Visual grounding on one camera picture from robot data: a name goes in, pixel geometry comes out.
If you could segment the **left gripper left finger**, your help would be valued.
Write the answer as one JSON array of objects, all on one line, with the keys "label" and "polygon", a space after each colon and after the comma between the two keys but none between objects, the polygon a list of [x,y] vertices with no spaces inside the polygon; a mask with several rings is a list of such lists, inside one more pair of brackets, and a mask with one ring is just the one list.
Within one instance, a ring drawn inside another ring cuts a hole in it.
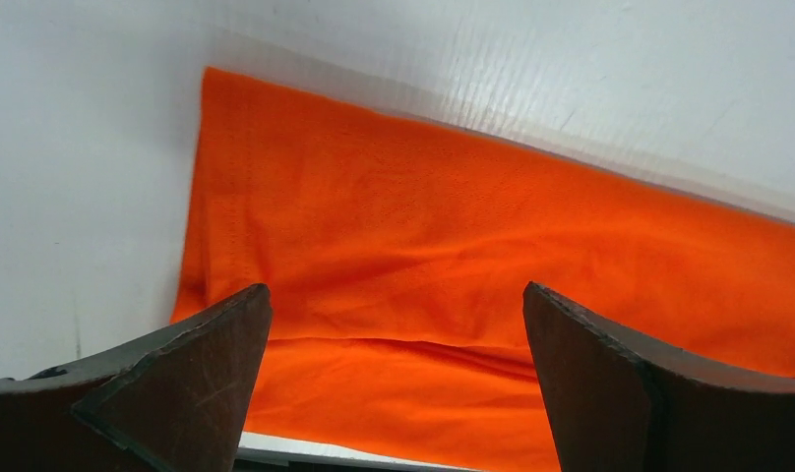
[{"label": "left gripper left finger", "polygon": [[228,471],[273,319],[253,284],[179,323],[0,379],[0,471]]}]

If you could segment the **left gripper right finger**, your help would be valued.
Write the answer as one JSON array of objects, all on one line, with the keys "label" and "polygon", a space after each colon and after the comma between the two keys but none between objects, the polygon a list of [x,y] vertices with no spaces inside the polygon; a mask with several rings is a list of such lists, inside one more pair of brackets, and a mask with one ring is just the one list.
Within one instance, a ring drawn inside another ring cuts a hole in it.
[{"label": "left gripper right finger", "polygon": [[565,471],[795,471],[795,380],[696,355],[537,283],[523,318]]}]

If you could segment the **orange t shirt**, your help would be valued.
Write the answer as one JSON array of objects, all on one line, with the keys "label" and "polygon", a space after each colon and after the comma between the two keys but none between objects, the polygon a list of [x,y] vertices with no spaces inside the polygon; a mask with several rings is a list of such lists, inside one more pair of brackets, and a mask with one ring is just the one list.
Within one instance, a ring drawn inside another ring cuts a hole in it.
[{"label": "orange t shirt", "polygon": [[529,282],[795,378],[795,226],[207,69],[183,320],[268,285],[249,432],[491,471],[559,462]]}]

